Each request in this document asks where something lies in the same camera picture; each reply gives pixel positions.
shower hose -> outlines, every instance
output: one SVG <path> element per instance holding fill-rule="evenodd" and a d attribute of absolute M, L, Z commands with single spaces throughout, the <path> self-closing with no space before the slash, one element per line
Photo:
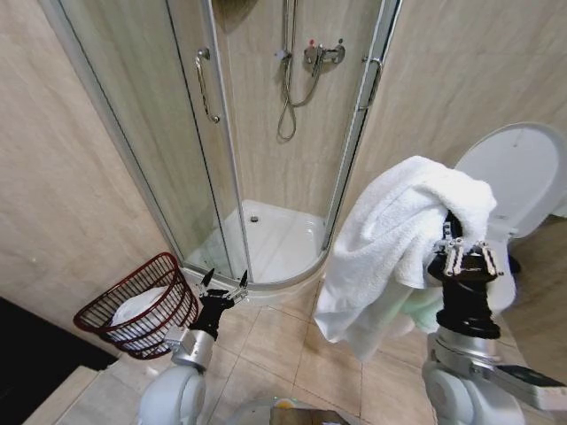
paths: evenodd
<path fill-rule="evenodd" d="M 317 82 L 319 82 L 319 76 L 321 75 L 322 69 L 322 58 L 315 61 L 314 64 L 314 71 L 313 71 L 313 84 L 311 85 L 311 89 L 305 96 L 303 100 L 300 102 L 293 102 L 291 100 L 291 80 L 293 76 L 293 46 L 295 44 L 295 10 L 297 7 L 297 0 L 294 1 L 293 4 L 293 21 L 291 24 L 291 53 L 287 53 L 287 55 L 282 59 L 283 61 L 283 78 L 282 78 L 282 95 L 283 95 L 283 109 L 282 113 L 280 114 L 280 119 L 277 122 L 277 135 L 285 142 L 290 141 L 294 136 L 297 130 L 297 119 L 295 116 L 295 108 L 299 108 L 303 106 L 311 100 L 312 95 L 315 92 L 315 88 L 317 87 Z M 283 39 L 283 50 L 287 51 L 287 2 L 286 2 L 286 16 L 284 17 L 284 39 Z M 282 130 L 282 126 L 284 124 L 284 117 L 285 112 L 290 111 L 290 118 L 291 118 L 291 132 L 288 135 L 284 134 Z"/>

shower door frame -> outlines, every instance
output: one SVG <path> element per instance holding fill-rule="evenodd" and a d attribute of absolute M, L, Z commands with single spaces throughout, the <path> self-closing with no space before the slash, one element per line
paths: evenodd
<path fill-rule="evenodd" d="M 128 173 L 132 177 L 132 180 L 134 181 L 136 188 L 138 189 L 138 192 L 142 196 L 142 199 L 146 203 L 152 218 L 156 221 L 159 230 L 164 236 L 164 239 L 166 240 L 169 249 L 171 250 L 171 252 L 175 254 L 179 264 L 183 264 L 184 266 L 186 266 L 187 263 L 185 263 L 185 257 L 175 240 L 175 236 L 171 231 L 171 228 L 167 224 L 167 220 L 163 212 L 161 211 L 161 208 L 159 206 L 159 203 L 155 195 L 153 194 L 153 191 L 151 190 L 151 186 L 144 175 L 144 171 L 141 168 L 140 164 L 138 163 L 138 160 L 136 159 L 136 155 L 132 151 L 128 139 L 121 129 L 120 123 L 118 122 L 118 119 L 113 111 L 110 101 L 107 98 L 106 94 L 104 93 L 104 90 L 97 78 L 95 70 L 91 65 L 91 63 L 89 62 L 89 58 L 87 57 L 86 52 L 82 48 L 81 41 L 79 40 L 78 35 L 75 33 L 71 22 L 69 22 L 69 19 L 66 16 L 66 12 L 63 8 L 62 3 L 60 2 L 60 0 L 39 0 L 39 3 L 43 9 L 43 12 L 45 13 L 46 19 L 50 23 L 51 29 L 53 29 L 53 32 L 55 33 L 56 37 L 61 43 L 61 46 L 63 47 L 63 50 L 67 55 L 67 58 L 71 62 L 74 71 L 77 73 L 77 76 L 79 77 L 82 86 L 89 95 L 89 100 L 93 104 L 95 110 L 97 111 L 98 117 L 103 122 L 103 125 L 106 131 L 108 132 L 111 140 L 113 141 L 116 150 L 119 152 L 120 158 L 122 159 L 122 162 L 127 168 Z M 167 7 L 167 13 L 170 13 L 168 0 L 164 0 L 164 3 Z M 172 28 L 171 28 L 172 36 L 175 39 L 175 43 L 177 43 L 175 28 L 173 27 L 173 25 L 174 24 L 172 22 Z M 183 69 L 183 61 L 181 58 L 179 58 L 179 61 L 180 61 L 180 67 L 182 68 L 181 72 L 183 74 L 183 78 L 185 79 L 186 74 L 185 74 L 185 70 Z M 187 93 L 187 96 L 188 96 L 188 102 L 190 104 L 189 107 L 192 110 L 193 105 L 190 100 L 189 91 Z M 192 115 L 190 119 L 195 120 L 195 116 Z M 195 120 L 195 126 L 197 127 L 197 129 L 198 129 L 198 125 L 199 124 L 197 123 L 197 120 Z M 198 135 L 198 143 L 201 146 L 202 158 L 203 161 L 205 162 L 206 177 L 207 180 L 209 181 L 209 184 L 211 184 L 211 178 L 208 172 L 208 165 L 206 163 L 206 156 L 202 148 L 202 141 L 200 140 L 200 135 Z M 214 199 L 214 190 L 212 186 L 210 186 L 210 190 L 212 192 L 211 195 Z M 219 227 L 222 229 L 223 223 L 222 220 L 220 219 L 218 213 L 218 207 L 215 200 L 214 200 L 214 210 L 215 210 L 215 216 L 218 220 Z M 232 273 L 232 265 L 230 263 L 230 257 L 229 257 L 228 249 L 226 247 L 224 234 L 222 231 L 221 234 L 222 234 L 222 242 L 225 250 L 225 255 L 229 264 L 230 272 Z M 204 269 L 203 267 L 200 267 L 199 265 L 193 265 L 193 264 L 190 264 L 190 268 L 202 275 L 205 275 L 209 271 L 207 269 Z M 227 276 L 217 273 L 214 274 L 214 278 L 220 282 L 231 282 L 231 283 L 238 282 L 237 277 L 235 279 L 230 279 Z"/>
<path fill-rule="evenodd" d="M 330 241 L 333 237 L 333 232 L 336 227 L 337 217 L 338 214 L 340 213 L 340 206 L 342 204 L 344 194 L 346 193 L 346 186 L 348 183 L 348 178 L 350 176 L 352 164 L 356 156 L 356 151 L 359 141 L 361 140 L 361 134 L 364 128 L 364 123 L 368 115 L 368 110 L 374 101 L 374 95 L 376 94 L 377 86 L 379 85 L 380 77 L 384 70 L 385 57 L 388 51 L 388 47 L 390 46 L 395 24 L 397 22 L 398 15 L 400 13 L 402 1 L 403 0 L 381 1 L 377 14 L 377 20 L 373 28 L 373 34 L 369 44 L 368 53 L 364 58 L 361 58 L 361 61 L 365 62 L 365 66 L 363 72 L 361 73 L 359 82 L 356 86 L 358 88 L 358 94 L 353 106 L 353 115 L 351 118 L 351 122 L 349 124 L 348 131 L 346 132 L 346 138 L 344 142 L 344 149 L 340 162 L 340 168 L 337 174 L 337 179 L 335 182 L 335 187 L 330 201 L 327 217 L 324 222 L 325 232 L 322 240 L 321 254 L 316 259 L 316 261 L 311 265 L 310 268 L 304 270 L 300 274 L 293 276 L 292 278 L 283 281 L 269 282 L 269 283 L 255 282 L 253 279 L 250 279 L 251 283 L 249 285 L 249 289 L 270 291 L 270 290 L 282 290 L 291 287 L 292 285 L 305 281 L 306 278 L 313 275 L 321 267 L 322 263 L 326 260 L 327 255 L 329 254 Z M 240 217 L 241 230 L 243 232 L 243 238 L 245 241 L 246 259 L 248 261 L 248 267 L 249 267 L 248 272 L 250 276 L 250 272 L 252 271 L 252 266 L 251 266 L 252 262 L 250 259 L 250 251 L 248 249 L 249 245 L 246 239 L 244 211 L 242 208 L 242 198 L 240 197 L 240 190 L 239 190 L 240 186 L 238 184 L 238 178 L 237 178 L 237 163 L 236 163 L 234 143 L 232 137 L 232 128 L 230 127 L 230 121 L 229 121 L 230 115 L 228 111 L 226 89 L 221 71 L 222 69 L 221 54 L 218 50 L 218 41 L 217 41 L 212 0 L 201 0 L 201 4 L 203 6 L 203 12 L 206 15 L 206 20 L 207 20 L 206 27 L 208 27 L 209 29 L 209 37 L 212 41 L 210 49 L 211 52 L 213 53 L 212 57 L 214 57 L 214 69 L 217 73 L 216 84 L 218 85 L 218 90 L 221 92 L 221 99 L 222 99 L 221 121 L 224 121 L 223 124 L 226 126 L 227 129 L 227 138 L 228 138 L 227 145 L 229 146 L 229 151 L 232 157 L 232 166 L 233 166 L 231 172 L 237 188 L 237 200 L 238 200 L 237 208 Z M 380 67 L 377 69 L 377 72 L 373 73 L 370 71 L 371 65 L 375 63 L 375 60 L 371 60 L 371 59 L 379 60 Z"/>
<path fill-rule="evenodd" d="M 380 4 L 380 9 L 373 30 L 372 41 L 370 42 L 369 45 L 367 58 L 379 58 L 382 63 L 382 68 L 384 66 L 387 49 L 392 39 L 395 23 L 397 21 L 398 14 L 400 12 L 401 2 L 402 0 L 382 0 Z M 228 103 L 227 103 L 226 91 L 225 91 L 226 86 L 221 72 L 222 69 L 221 55 L 218 50 L 218 41 L 217 41 L 216 28 L 214 23 L 212 0 L 201 0 L 200 4 L 201 4 L 202 15 L 206 21 L 205 29 L 208 32 L 208 35 L 206 35 L 206 38 L 208 38 L 208 40 L 204 40 L 204 46 L 208 45 L 212 53 L 211 62 L 213 63 L 211 65 L 214 65 L 213 66 L 215 73 L 214 84 L 217 86 L 215 87 L 215 89 L 218 89 L 221 94 L 221 102 L 222 102 L 221 113 L 220 113 L 221 122 L 219 122 L 219 125 L 223 126 L 225 144 L 227 146 L 227 149 L 229 150 L 229 154 L 232 159 L 230 172 L 231 172 L 233 187 L 236 192 L 237 212 L 240 221 L 243 243 L 245 247 L 245 259 L 248 266 L 248 276 L 250 281 L 249 289 L 250 290 L 285 289 L 291 287 L 292 285 L 300 283 L 306 280 L 306 278 L 308 278 L 309 276 L 313 275 L 321 267 L 322 263 L 324 262 L 324 260 L 326 259 L 329 253 L 330 240 L 333 236 L 333 232 L 336 227 L 335 225 L 338 214 L 340 212 L 341 202 L 346 192 L 346 185 L 348 183 L 351 167 L 356 156 L 356 151 L 359 141 L 361 139 L 361 132 L 364 126 L 364 122 L 368 115 L 369 98 L 370 98 L 370 92 L 372 91 L 371 88 L 375 83 L 375 80 L 376 79 L 379 80 L 380 73 L 372 73 L 370 71 L 371 61 L 369 60 L 366 61 L 366 65 L 364 67 L 363 72 L 361 73 L 361 78 L 357 86 L 358 96 L 356 98 L 356 102 L 353 110 L 353 116 L 349 124 L 348 132 L 346 134 L 346 140 L 344 143 L 345 148 L 343 149 L 341 165 L 337 174 L 337 179 L 335 183 L 335 188 L 333 190 L 332 199 L 330 201 L 330 208 L 327 214 L 327 220 L 325 221 L 325 234 L 323 238 L 321 255 L 318 257 L 318 259 L 310 268 L 306 269 L 304 272 L 290 279 L 279 282 L 270 282 L 270 283 L 254 282 L 251 259 L 250 259 L 250 250 L 245 232 L 242 198 L 240 196 L 240 190 L 239 190 L 240 186 L 237 178 L 237 163 L 236 163 L 235 149 L 232 138 L 233 130 L 231 128 L 229 121 Z M 175 253 L 175 256 L 180 260 L 180 263 L 183 264 L 184 267 L 189 268 L 189 270 L 194 274 L 204 275 L 208 270 L 204 269 L 203 267 L 185 262 L 184 256 L 181 253 L 179 247 L 177 246 L 177 243 L 175 242 L 175 237 L 172 231 L 170 230 L 167 221 L 159 207 L 159 204 L 151 191 L 150 185 L 146 181 L 144 173 L 140 168 L 140 166 L 138 165 L 134 153 L 129 148 L 128 141 L 126 140 L 124 134 L 122 134 L 120 131 L 120 123 L 116 120 L 116 117 L 113 115 L 112 109 L 105 98 L 105 94 L 97 82 L 97 77 L 94 74 L 94 70 L 90 66 L 86 54 L 82 50 L 80 42 L 77 39 L 76 34 L 74 33 L 73 28 L 71 27 L 71 24 L 66 19 L 66 15 L 62 10 L 62 6 L 59 3 L 59 0 L 40 0 L 40 5 L 42 6 L 43 11 L 47 17 L 47 20 L 50 22 L 52 29 L 54 30 L 56 36 L 61 42 L 64 51 L 69 57 L 74 67 L 74 70 L 77 72 L 77 75 L 79 76 L 79 79 L 81 80 L 83 87 L 89 94 L 89 98 L 93 103 L 98 116 L 103 121 L 103 124 L 106 130 L 108 131 L 111 140 L 113 140 L 113 143 L 116 146 L 116 149 L 119 152 L 122 161 L 124 162 L 126 168 L 128 169 L 128 172 L 132 176 L 140 194 L 142 195 L 145 203 L 148 206 L 148 209 L 153 219 L 155 219 L 155 221 L 157 222 L 158 227 L 161 230 L 163 236 L 165 237 L 170 249 L 172 250 L 172 252 Z M 367 107 L 364 109 L 361 109 L 362 102 L 367 102 L 366 105 Z M 215 274 L 214 278 L 218 282 L 222 282 L 228 285 L 238 284 L 238 280 L 230 279 L 221 274 Z"/>

dark floor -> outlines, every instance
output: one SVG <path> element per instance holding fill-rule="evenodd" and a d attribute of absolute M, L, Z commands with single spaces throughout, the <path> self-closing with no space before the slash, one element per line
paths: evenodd
<path fill-rule="evenodd" d="M 0 297 L 0 417 L 21 424 L 78 366 L 116 358 Z"/>

toilet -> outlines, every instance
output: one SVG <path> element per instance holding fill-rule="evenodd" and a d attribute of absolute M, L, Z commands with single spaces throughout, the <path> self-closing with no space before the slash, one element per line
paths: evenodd
<path fill-rule="evenodd" d="M 489 305 L 499 313 L 516 296 L 509 240 L 530 235 L 567 193 L 567 142 L 542 124 L 512 124 L 472 146 L 454 168 L 490 184 L 498 202 L 488 221 L 486 241 L 504 272 L 489 288 Z"/>

floor tile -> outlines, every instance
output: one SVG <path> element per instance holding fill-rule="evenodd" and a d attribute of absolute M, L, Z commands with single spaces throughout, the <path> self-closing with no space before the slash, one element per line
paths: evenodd
<path fill-rule="evenodd" d="M 106 373 L 113 375 L 119 381 L 142 395 L 146 387 L 161 372 L 173 365 L 170 353 L 152 360 L 137 360 L 127 354 L 123 354 L 118 361 L 106 369 Z"/>
<path fill-rule="evenodd" d="M 240 354 L 259 312 L 260 307 L 256 305 L 237 305 L 224 312 L 216 343 L 230 352 Z"/>
<path fill-rule="evenodd" d="M 501 343 L 503 343 L 505 345 L 517 347 L 516 339 L 512 335 L 512 331 L 510 330 L 508 324 L 502 318 L 502 316 L 495 317 L 494 321 L 496 322 L 496 324 L 498 324 L 498 326 L 500 326 L 501 336 L 500 336 L 500 339 L 498 341 L 500 341 Z"/>
<path fill-rule="evenodd" d="M 313 288 L 305 291 L 299 297 L 290 299 L 282 304 L 272 305 L 272 308 L 280 312 L 288 313 L 303 321 L 311 319 L 311 313 L 315 307 L 315 296 L 317 294 L 318 285 L 313 285 Z"/>
<path fill-rule="evenodd" d="M 427 334 L 414 329 L 398 338 L 386 338 L 378 350 L 412 366 L 421 367 L 427 358 Z"/>
<path fill-rule="evenodd" d="M 376 425 L 433 424 L 421 368 L 380 352 L 364 363 L 361 418 Z"/>
<path fill-rule="evenodd" d="M 293 384 L 245 359 L 238 359 L 210 424 L 225 423 L 244 403 L 272 397 L 290 397 Z"/>
<path fill-rule="evenodd" d="M 496 345 L 498 346 L 498 352 L 500 353 L 504 363 L 526 366 L 524 356 L 517 347 L 505 345 L 500 341 L 498 341 Z"/>
<path fill-rule="evenodd" d="M 24 425 L 55 423 L 65 410 L 92 384 L 98 372 L 85 366 L 77 367 L 51 394 L 35 409 Z"/>
<path fill-rule="evenodd" d="M 540 412 L 528 405 L 521 405 L 526 425 L 552 425 L 555 422 L 550 413 Z"/>
<path fill-rule="evenodd" d="M 315 319 L 313 318 L 313 315 L 315 314 L 315 308 L 317 308 L 317 300 L 319 299 L 319 294 L 321 294 L 322 286 L 323 286 L 323 279 L 321 279 L 319 281 L 319 283 L 317 283 L 317 292 L 315 293 L 315 300 L 313 302 L 313 310 L 311 311 L 311 315 L 309 317 L 309 322 L 313 323 L 314 325 L 316 325 L 316 323 L 315 323 Z"/>
<path fill-rule="evenodd" d="M 361 363 L 342 344 L 331 344 L 309 325 L 295 384 L 347 412 L 361 406 Z"/>
<path fill-rule="evenodd" d="M 130 425 L 138 393 L 111 374 L 102 373 L 58 422 L 59 425 Z"/>
<path fill-rule="evenodd" d="M 205 403 L 203 404 L 201 415 L 198 417 L 198 425 L 205 425 L 211 419 L 213 410 L 221 397 L 222 390 L 224 390 L 224 386 L 236 363 L 236 354 L 218 345 L 213 348 L 213 357 L 205 373 Z"/>
<path fill-rule="evenodd" d="M 306 322 L 263 308 L 240 355 L 292 383 L 306 332 Z"/>
<path fill-rule="evenodd" d="M 291 397 L 295 398 L 296 400 L 307 403 L 317 409 L 322 410 L 332 410 L 337 412 L 341 415 L 343 419 L 345 419 L 350 425 L 359 425 L 361 423 L 360 418 L 353 416 L 352 414 L 345 412 L 340 407 L 329 403 L 327 400 L 323 400 L 320 397 L 317 397 L 315 394 L 298 387 L 297 385 L 293 386 L 293 391 L 291 393 Z"/>

